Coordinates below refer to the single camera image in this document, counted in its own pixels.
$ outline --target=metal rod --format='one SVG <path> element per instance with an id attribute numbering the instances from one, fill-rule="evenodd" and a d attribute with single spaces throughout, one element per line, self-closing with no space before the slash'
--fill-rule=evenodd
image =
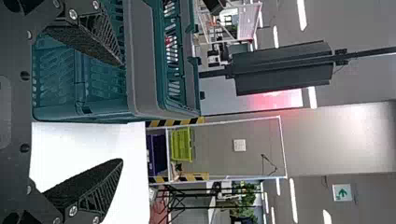
<path id="1" fill-rule="evenodd" d="M 238 67 L 233 67 L 233 75 L 244 75 L 244 74 L 251 74 L 256 72 L 269 72 L 275 70 L 290 69 L 295 67 L 304 67 L 304 66 L 312 66 L 312 65 L 319 65 L 325 63 L 335 63 L 339 61 L 348 61 L 351 59 L 358 59 L 358 58 L 388 56 L 392 54 L 396 54 L 396 47 L 383 48 L 383 49 L 369 49 L 369 50 L 346 53 L 346 54 L 277 61 L 272 63 L 246 64 L 246 66 L 238 65 Z"/>
<path id="2" fill-rule="evenodd" d="M 227 189 L 247 189 L 247 187 L 235 187 L 235 188 L 219 188 L 218 190 L 227 190 Z M 202 190 L 212 190 L 212 189 L 160 189 L 159 192 L 172 192 L 172 191 L 202 191 Z"/>
<path id="3" fill-rule="evenodd" d="M 253 191 L 250 193 L 259 194 L 262 193 L 261 191 Z M 236 192 L 236 193 L 223 193 L 222 195 L 245 195 L 247 192 Z M 169 194 L 169 195 L 162 195 L 157 198 L 209 198 L 209 197 L 216 197 L 217 193 L 207 193 L 207 194 Z"/>
<path id="4" fill-rule="evenodd" d="M 200 78 L 207 77 L 223 77 L 223 76 L 241 76 L 250 75 L 252 73 L 270 72 L 275 70 L 291 69 L 296 67 L 305 67 L 312 65 L 320 65 L 326 63 L 335 63 L 340 61 L 350 61 L 358 58 L 370 58 L 379 56 L 389 56 L 396 54 L 396 47 L 369 49 L 346 54 L 326 55 L 317 57 L 308 57 L 302 59 L 284 59 L 263 62 L 259 64 L 238 64 L 238 66 L 227 66 L 225 69 L 202 72 Z"/>
<path id="5" fill-rule="evenodd" d="M 172 210 L 177 209 L 185 209 L 185 210 L 193 210 L 193 209 L 233 209 L 233 208 L 256 208 L 260 206 L 197 206 L 197 207 L 172 207 Z"/>

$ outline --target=metal frame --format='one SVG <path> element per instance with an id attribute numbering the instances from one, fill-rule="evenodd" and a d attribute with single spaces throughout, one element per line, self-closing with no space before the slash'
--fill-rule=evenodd
<path id="1" fill-rule="evenodd" d="M 278 124 L 279 124 L 279 131 L 280 131 L 280 140 L 281 140 L 281 147 L 282 147 L 282 157 L 283 157 L 283 162 L 284 162 L 284 168 L 285 168 L 285 175 L 282 176 L 259 176 L 259 175 L 210 175 L 209 172 L 209 177 L 220 177 L 220 179 L 212 179 L 212 180 L 204 180 L 204 181 L 183 181 L 183 182 L 175 182 L 173 181 L 172 177 L 172 172 L 171 172 L 171 166 L 170 166 L 170 148 L 169 148 L 169 137 L 170 134 L 169 132 L 174 129 L 178 128 L 186 128 L 186 127 L 201 127 L 201 126 L 211 126 L 211 125 L 224 125 L 224 124 L 230 124 L 230 123 L 240 123 L 240 122 L 249 122 L 249 121 L 255 121 L 255 120 L 268 120 L 268 119 L 277 119 Z M 211 123 L 203 123 L 203 124 L 191 124 L 191 125 L 180 125 L 180 126 L 175 126 L 175 127 L 157 127 L 157 128 L 147 128 L 147 131 L 155 131 L 155 130 L 165 130 L 166 134 L 166 142 L 167 142 L 167 160 L 168 160 L 168 179 L 169 182 L 164 182 L 164 183 L 155 183 L 155 184 L 150 184 L 151 186 L 160 186 L 160 185 L 178 185 L 178 184 L 192 184 L 192 183 L 207 183 L 207 182 L 220 182 L 220 181 L 242 181 L 242 180 L 265 180 L 265 179 L 277 179 L 277 178 L 288 178 L 288 169 L 287 169 L 287 164 L 286 164 L 286 154 L 285 154 L 285 145 L 284 145 L 284 139 L 283 139 L 283 129 L 282 129 L 282 118 L 280 116 L 272 116 L 272 117 L 265 117 L 265 118 L 258 118 L 258 119 L 240 119 L 240 120 L 228 120 L 228 121 L 219 121 L 219 122 L 211 122 Z"/>
<path id="2" fill-rule="evenodd" d="M 78 212 L 77 203 L 73 206 L 73 209 L 76 207 L 75 214 L 70 215 L 68 210 L 62 211 L 64 204 L 60 203 L 64 199 L 69 200 L 70 195 L 67 198 L 63 198 L 64 195 L 52 196 L 55 201 L 62 199 L 57 201 L 58 204 L 52 203 L 35 188 L 35 182 L 29 179 L 33 120 L 32 45 L 36 37 L 59 15 L 64 13 L 68 18 L 68 11 L 64 12 L 66 8 L 79 8 L 81 12 L 89 14 L 93 10 L 93 1 L 4 0 L 0 3 L 0 223 L 101 222 L 98 219 L 100 216 L 94 212 Z M 23 6 L 29 6 L 29 11 L 24 11 Z M 88 171 L 89 174 L 92 172 L 97 170 L 93 168 Z M 67 181 L 79 180 L 81 175 L 76 177 Z M 64 186 L 58 185 L 54 190 L 59 188 Z"/>

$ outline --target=cable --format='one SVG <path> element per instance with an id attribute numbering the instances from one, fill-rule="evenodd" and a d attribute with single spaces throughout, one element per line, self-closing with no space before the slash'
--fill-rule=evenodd
<path id="1" fill-rule="evenodd" d="M 271 162 L 268 159 L 268 157 L 266 157 L 264 154 L 262 154 L 262 175 L 264 175 L 264 168 L 263 168 L 264 167 L 264 160 L 268 161 L 272 166 L 274 166 L 274 171 L 269 173 L 268 176 L 273 175 L 277 171 L 277 166 L 273 162 Z"/>
<path id="2" fill-rule="evenodd" d="M 335 70 L 332 74 L 335 75 L 337 74 L 339 71 L 343 70 L 345 67 L 345 65 L 343 65 L 342 67 L 338 68 L 337 70 Z"/>

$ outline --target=teal plastic crate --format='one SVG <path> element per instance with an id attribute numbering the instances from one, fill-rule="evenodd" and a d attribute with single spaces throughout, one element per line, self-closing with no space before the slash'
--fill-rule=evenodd
<path id="1" fill-rule="evenodd" d="M 168 111 L 199 116 L 199 102 L 195 102 L 198 103 L 195 106 L 188 106 L 187 104 L 187 71 L 184 66 L 185 63 L 191 63 L 195 69 L 189 71 L 190 74 L 188 75 L 198 78 L 198 64 L 193 58 L 186 60 L 185 46 L 183 46 L 184 43 L 188 43 L 183 42 L 183 36 L 191 35 L 195 31 L 193 29 L 192 0 L 169 0 L 165 6 L 163 6 L 163 1 L 146 0 L 146 2 L 153 8 L 154 20 L 161 21 L 154 22 L 157 83 L 163 83 L 157 91 L 159 106 Z M 189 7 L 187 15 L 181 15 L 182 4 Z M 183 20 L 188 20 L 187 27 L 183 27 Z M 199 99 L 199 81 L 195 81 L 194 85 L 196 89 L 195 99 Z"/>
<path id="2" fill-rule="evenodd" d="M 127 84 L 127 70 L 132 70 L 128 61 L 125 32 L 131 32 L 125 22 L 125 4 L 129 1 L 102 0 L 110 16 L 113 29 L 119 41 L 126 67 L 114 67 L 70 49 L 47 35 L 41 35 L 33 46 L 33 115 L 37 120 L 67 122 L 127 123 L 162 119 L 162 114 L 141 114 L 129 104 L 134 92 Z M 155 102 L 172 118 L 184 119 L 199 116 L 198 69 L 195 59 L 183 55 L 183 34 L 191 33 L 182 26 L 180 1 L 171 0 L 164 6 L 162 0 L 155 0 L 153 26 L 156 49 L 153 55 L 156 63 Z M 186 84 L 184 63 L 191 64 L 189 77 L 194 95 Z"/>
<path id="3" fill-rule="evenodd" d="M 122 1 L 102 0 L 125 53 Z M 33 115 L 37 120 L 104 121 L 114 114 L 137 119 L 126 104 L 125 67 L 114 67 L 48 35 L 33 46 Z"/>

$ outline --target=plastic crate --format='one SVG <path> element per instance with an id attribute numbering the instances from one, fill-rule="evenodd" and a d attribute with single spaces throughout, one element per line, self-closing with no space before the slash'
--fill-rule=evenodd
<path id="1" fill-rule="evenodd" d="M 137 111 L 144 115 L 151 111 L 156 111 L 157 114 L 171 111 L 185 116 L 181 119 L 197 117 L 200 115 L 199 82 L 197 60 L 191 57 L 192 35 L 195 31 L 192 0 L 169 0 L 166 5 L 163 5 L 163 1 L 142 1 L 150 7 L 152 20 L 160 21 L 151 25 L 155 46 L 157 104 L 141 106 L 143 100 L 137 99 Z M 140 3 L 136 8 L 141 10 L 145 6 Z M 135 13 L 140 13 L 140 18 L 146 17 L 145 21 L 150 19 L 148 13 Z"/>
<path id="2" fill-rule="evenodd" d="M 47 35 L 41 35 L 33 46 L 34 118 L 46 121 L 127 123 L 199 116 L 198 67 L 195 59 L 183 55 L 184 27 L 179 17 L 180 1 L 171 0 L 170 3 L 175 5 L 172 9 L 169 9 L 169 4 L 164 6 L 162 0 L 150 1 L 154 3 L 152 16 L 150 14 L 153 19 L 151 26 L 160 26 L 134 43 L 128 42 L 129 36 L 139 32 L 139 29 L 133 29 L 126 18 L 131 13 L 129 7 L 137 2 L 144 3 L 143 0 L 101 2 L 109 14 L 126 67 L 101 63 Z M 186 20 L 191 19 L 191 13 L 189 8 Z M 191 31 L 185 31 L 190 38 Z M 134 77 L 146 78 L 146 71 L 135 71 L 134 57 L 131 55 L 136 52 L 129 46 L 140 45 L 150 38 L 156 46 L 154 51 L 148 53 L 155 61 L 155 82 L 135 82 Z M 155 95 L 155 100 L 148 100 L 147 95 Z"/>
<path id="3" fill-rule="evenodd" d="M 192 162 L 191 128 L 172 131 L 172 160 Z"/>

